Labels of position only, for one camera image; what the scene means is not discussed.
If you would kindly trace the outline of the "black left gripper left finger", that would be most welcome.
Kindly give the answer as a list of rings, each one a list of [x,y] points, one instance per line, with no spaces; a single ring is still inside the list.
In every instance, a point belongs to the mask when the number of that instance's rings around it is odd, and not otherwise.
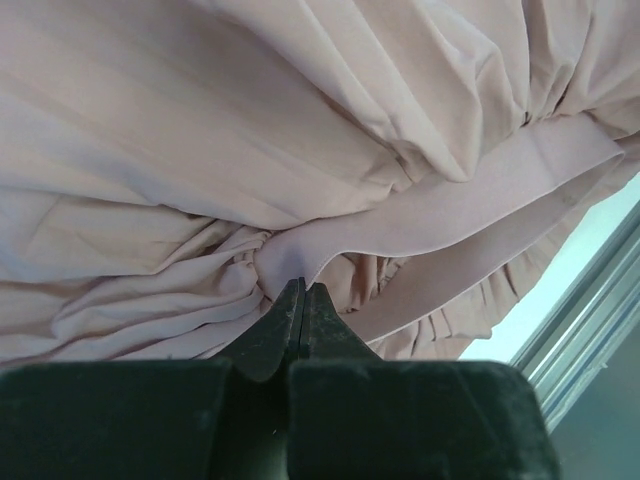
[[[208,360],[34,364],[1,373],[5,479],[283,479],[288,361],[304,286]]]

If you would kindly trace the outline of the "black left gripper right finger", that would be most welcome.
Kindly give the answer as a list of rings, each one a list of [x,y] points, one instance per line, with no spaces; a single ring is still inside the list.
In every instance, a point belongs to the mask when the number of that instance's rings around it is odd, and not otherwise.
[[[486,361],[384,361],[306,294],[289,369],[292,479],[556,479],[530,383]]]

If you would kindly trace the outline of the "pink pleated skirt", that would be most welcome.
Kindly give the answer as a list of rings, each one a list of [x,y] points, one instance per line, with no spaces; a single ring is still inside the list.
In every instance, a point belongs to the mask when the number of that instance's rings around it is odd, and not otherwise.
[[[453,359],[638,170],[635,1],[5,1],[1,362],[207,358],[297,278]]]

